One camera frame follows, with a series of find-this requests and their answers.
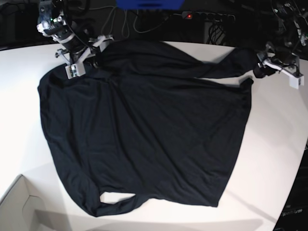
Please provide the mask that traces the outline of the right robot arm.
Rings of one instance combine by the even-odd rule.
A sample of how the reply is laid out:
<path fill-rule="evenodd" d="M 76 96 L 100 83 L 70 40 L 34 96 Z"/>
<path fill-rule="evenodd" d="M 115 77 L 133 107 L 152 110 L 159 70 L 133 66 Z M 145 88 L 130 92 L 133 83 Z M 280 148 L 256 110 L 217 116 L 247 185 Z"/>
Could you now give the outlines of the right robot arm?
<path fill-rule="evenodd" d="M 102 51 L 113 36 L 94 37 L 92 18 L 82 18 L 90 10 L 90 0 L 40 0 L 37 30 L 44 37 L 62 45 L 55 57 L 69 66 L 88 63 L 100 66 Z"/>

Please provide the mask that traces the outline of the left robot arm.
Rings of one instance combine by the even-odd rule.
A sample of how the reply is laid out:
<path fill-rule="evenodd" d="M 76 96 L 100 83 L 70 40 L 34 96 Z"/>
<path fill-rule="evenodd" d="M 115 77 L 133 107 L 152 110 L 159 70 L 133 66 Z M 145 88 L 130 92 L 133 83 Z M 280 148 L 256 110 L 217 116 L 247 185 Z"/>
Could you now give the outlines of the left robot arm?
<path fill-rule="evenodd" d="M 276 36 L 275 42 L 268 41 L 265 49 L 257 53 L 254 75 L 264 78 L 279 72 L 296 85 L 304 85 L 299 48 L 308 47 L 308 8 L 299 0 L 272 0 L 270 6 L 283 30 Z"/>

